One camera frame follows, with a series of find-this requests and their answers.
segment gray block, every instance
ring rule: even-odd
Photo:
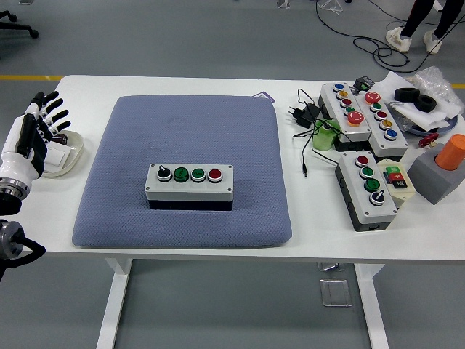
[[[408,170],[415,189],[433,205],[443,200],[456,189],[465,178],[465,163],[462,162],[455,171],[440,168],[434,159],[444,148],[438,143],[433,149],[420,155]]]

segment black roll of tape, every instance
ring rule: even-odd
[[[423,111],[425,113],[429,113],[434,108],[436,108],[437,102],[433,97],[420,95],[418,98],[413,102],[415,107],[419,111]]]
[[[415,102],[420,96],[420,90],[413,87],[403,87],[396,89],[394,92],[394,99],[399,102]]]

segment chair leg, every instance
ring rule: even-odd
[[[8,16],[8,19],[10,22],[16,22],[17,20],[17,17],[14,14],[10,13],[9,11],[0,12],[0,18],[6,17],[6,16]]]
[[[31,35],[32,38],[36,39],[39,37],[39,32],[33,30],[29,25],[0,22],[0,29],[15,29],[20,31],[29,31],[29,35]]]

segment black selector switch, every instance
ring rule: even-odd
[[[370,195],[370,202],[375,206],[382,206],[384,204],[384,190],[372,193]]]
[[[157,178],[160,182],[168,182],[173,177],[173,173],[168,167],[160,165],[157,172]]]

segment orange cylinder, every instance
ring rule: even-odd
[[[436,164],[441,169],[453,171],[465,159],[465,136],[454,135],[436,156]]]

